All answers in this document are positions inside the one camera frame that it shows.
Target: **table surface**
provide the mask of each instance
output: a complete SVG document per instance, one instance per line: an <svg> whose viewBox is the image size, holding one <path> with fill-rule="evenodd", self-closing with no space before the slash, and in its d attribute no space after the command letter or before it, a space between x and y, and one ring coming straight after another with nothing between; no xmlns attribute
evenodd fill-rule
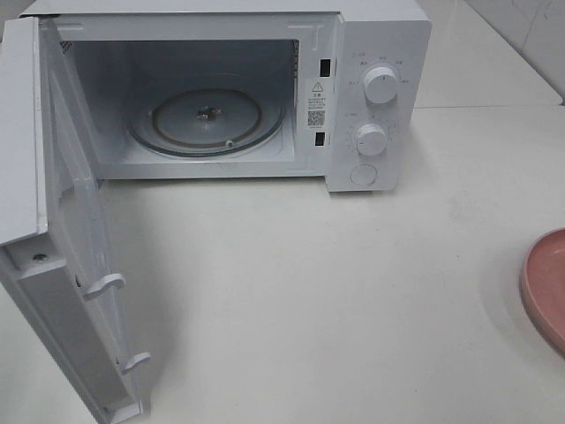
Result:
<svg viewBox="0 0 565 424"><path fill-rule="evenodd" d="M529 244L565 222L565 108L466 4L423 3L428 59L452 51L461 72L426 65L418 106L439 108L415 110L394 192L104 186L134 344L154 355L153 411L130 422L562 421L565 362L517 284ZM484 97L456 79L470 57L501 60ZM1 422L94 422L3 291L0 335Z"/></svg>

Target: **round button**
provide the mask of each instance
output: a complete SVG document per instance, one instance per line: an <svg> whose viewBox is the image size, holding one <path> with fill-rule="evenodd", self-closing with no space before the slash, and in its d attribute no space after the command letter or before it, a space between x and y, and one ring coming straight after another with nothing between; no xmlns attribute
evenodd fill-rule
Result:
<svg viewBox="0 0 565 424"><path fill-rule="evenodd" d="M365 96L374 104L390 102L396 97L398 77L395 70L388 65L372 68L363 79Z"/></svg>
<svg viewBox="0 0 565 424"><path fill-rule="evenodd" d="M351 181L358 186L370 186L377 179L377 170L371 165L359 165L351 172Z"/></svg>
<svg viewBox="0 0 565 424"><path fill-rule="evenodd" d="M387 148L387 133L380 125L363 125L358 129L355 137L357 138L357 150L361 155L380 155Z"/></svg>

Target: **timer knob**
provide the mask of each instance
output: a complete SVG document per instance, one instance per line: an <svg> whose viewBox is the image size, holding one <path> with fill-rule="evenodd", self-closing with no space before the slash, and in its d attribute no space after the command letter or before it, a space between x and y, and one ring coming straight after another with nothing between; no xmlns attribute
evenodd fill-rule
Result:
<svg viewBox="0 0 565 424"><path fill-rule="evenodd" d="M355 137L357 138L357 150L361 155L376 156L387 148L388 136L380 125L363 125L357 130Z"/></svg>
<svg viewBox="0 0 565 424"><path fill-rule="evenodd" d="M390 65L372 68L363 79L365 96L374 104L390 102L396 97L398 77Z"/></svg>

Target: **ventilation slot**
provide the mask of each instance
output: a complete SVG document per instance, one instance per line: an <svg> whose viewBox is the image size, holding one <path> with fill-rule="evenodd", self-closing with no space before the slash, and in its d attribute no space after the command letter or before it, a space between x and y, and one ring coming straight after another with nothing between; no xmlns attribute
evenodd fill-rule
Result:
<svg viewBox="0 0 565 424"><path fill-rule="evenodd" d="M61 49L63 50L64 55L72 47L72 42L59 42L59 44L61 45Z"/></svg>
<svg viewBox="0 0 565 424"><path fill-rule="evenodd" d="M294 48L294 57L293 57L293 68L294 68L294 78L298 78L298 40L293 40L292 45Z"/></svg>

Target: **sticker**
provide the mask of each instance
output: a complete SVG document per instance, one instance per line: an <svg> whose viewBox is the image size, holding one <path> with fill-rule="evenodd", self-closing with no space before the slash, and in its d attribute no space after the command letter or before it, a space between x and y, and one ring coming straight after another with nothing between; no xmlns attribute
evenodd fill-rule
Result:
<svg viewBox="0 0 565 424"><path fill-rule="evenodd" d="M306 80L306 126L309 129L326 129L330 93L331 79L310 78Z"/></svg>

